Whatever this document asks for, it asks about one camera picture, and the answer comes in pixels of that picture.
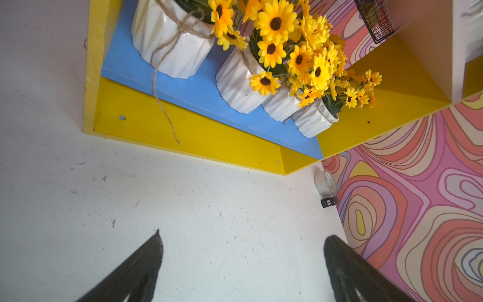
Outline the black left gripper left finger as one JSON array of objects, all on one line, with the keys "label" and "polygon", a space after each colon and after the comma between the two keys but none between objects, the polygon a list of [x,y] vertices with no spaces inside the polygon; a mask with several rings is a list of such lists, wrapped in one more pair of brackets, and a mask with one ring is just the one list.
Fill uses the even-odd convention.
[{"label": "black left gripper left finger", "polygon": [[157,230],[79,301],[152,301],[164,247]]}]

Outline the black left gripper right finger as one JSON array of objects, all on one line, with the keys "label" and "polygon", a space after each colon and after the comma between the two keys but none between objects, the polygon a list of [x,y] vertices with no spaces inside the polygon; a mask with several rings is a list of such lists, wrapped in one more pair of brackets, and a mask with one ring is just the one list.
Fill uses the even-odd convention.
[{"label": "black left gripper right finger", "polygon": [[336,235],[324,256],[336,301],[413,301]]}]

